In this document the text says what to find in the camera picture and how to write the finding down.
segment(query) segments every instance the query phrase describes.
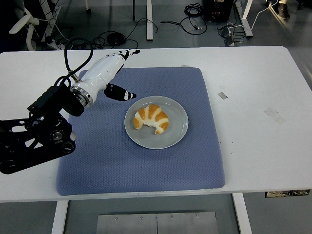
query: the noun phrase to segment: blue cushion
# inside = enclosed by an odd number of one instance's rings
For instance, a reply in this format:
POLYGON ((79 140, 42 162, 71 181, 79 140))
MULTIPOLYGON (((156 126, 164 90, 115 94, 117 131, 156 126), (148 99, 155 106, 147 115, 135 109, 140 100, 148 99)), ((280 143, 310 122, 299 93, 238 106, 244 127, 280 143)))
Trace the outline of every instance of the blue cushion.
POLYGON ((99 93, 80 117, 69 117, 77 148, 59 161, 60 195, 197 190, 225 184, 215 123, 198 68, 124 68, 111 83, 137 98, 119 102, 99 93), (125 114, 148 96, 171 98, 185 109, 189 128, 176 145, 152 150, 128 137, 125 114))

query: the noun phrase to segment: person's foot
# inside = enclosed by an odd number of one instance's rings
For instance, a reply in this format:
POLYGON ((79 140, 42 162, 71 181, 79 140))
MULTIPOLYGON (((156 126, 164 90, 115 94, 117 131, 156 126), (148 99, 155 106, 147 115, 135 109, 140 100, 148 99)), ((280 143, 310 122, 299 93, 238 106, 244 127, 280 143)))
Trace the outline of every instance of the person's foot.
POLYGON ((277 15, 280 16, 282 19, 287 20, 291 17, 287 10, 287 4, 278 3, 275 6, 274 10, 277 13, 277 15))

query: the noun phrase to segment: croissant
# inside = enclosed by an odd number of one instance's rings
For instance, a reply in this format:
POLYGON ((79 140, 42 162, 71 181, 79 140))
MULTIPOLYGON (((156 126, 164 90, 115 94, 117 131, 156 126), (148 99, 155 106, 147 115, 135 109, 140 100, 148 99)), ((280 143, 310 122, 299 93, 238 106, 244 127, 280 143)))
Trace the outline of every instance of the croissant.
POLYGON ((156 127, 155 134, 159 135, 168 128, 169 119, 158 105, 151 104, 136 112, 133 124, 136 129, 141 129, 143 125, 156 127))

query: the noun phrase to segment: table leg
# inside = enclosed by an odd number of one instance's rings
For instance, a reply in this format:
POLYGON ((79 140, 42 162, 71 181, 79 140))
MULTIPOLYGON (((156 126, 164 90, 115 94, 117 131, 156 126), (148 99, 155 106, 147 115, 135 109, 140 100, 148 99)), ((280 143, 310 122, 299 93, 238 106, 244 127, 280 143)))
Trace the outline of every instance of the table leg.
POLYGON ((252 2, 253 2, 253 0, 247 1, 247 5, 246 5, 246 8, 244 11, 243 11, 243 7, 239 1, 237 1, 235 4, 237 11, 238 11, 240 21, 241 21, 242 25, 244 26, 244 31, 245 31, 246 37, 248 37, 248 38, 253 37, 253 33, 252 33, 250 26, 248 24, 248 21, 247 21, 247 15, 249 13, 250 6, 251 6, 252 2))
POLYGON ((232 194, 238 226, 241 234, 252 234, 244 196, 242 193, 232 194))
POLYGON ((135 4, 136 4, 136 0, 133 0, 133 15, 132 15, 132 20, 136 20, 135 4))
POLYGON ((153 15, 152 15, 152 0, 146 0, 146 40, 153 41, 153 15))
POLYGON ((58 201, 51 234, 64 233, 68 202, 68 200, 58 201))

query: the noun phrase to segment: white table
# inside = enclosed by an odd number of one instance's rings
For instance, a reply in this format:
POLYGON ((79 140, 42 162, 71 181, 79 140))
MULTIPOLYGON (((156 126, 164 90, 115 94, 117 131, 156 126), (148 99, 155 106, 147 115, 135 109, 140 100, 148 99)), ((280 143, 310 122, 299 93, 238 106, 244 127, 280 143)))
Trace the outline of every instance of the white table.
MULTIPOLYGON (((96 50, 83 69, 110 53, 96 50)), ((70 51, 70 66, 78 67, 88 55, 70 51)), ((286 48, 142 49, 124 67, 181 66, 198 67, 203 73, 221 142, 226 178, 222 188, 60 196, 55 189, 56 159, 0 174, 0 202, 58 200, 67 207, 74 199, 230 193, 243 204, 243 192, 312 188, 312 92, 286 48), (221 92, 228 98, 222 99, 221 92)), ((62 51, 0 54, 0 119, 28 117, 27 107, 66 73, 62 51)))

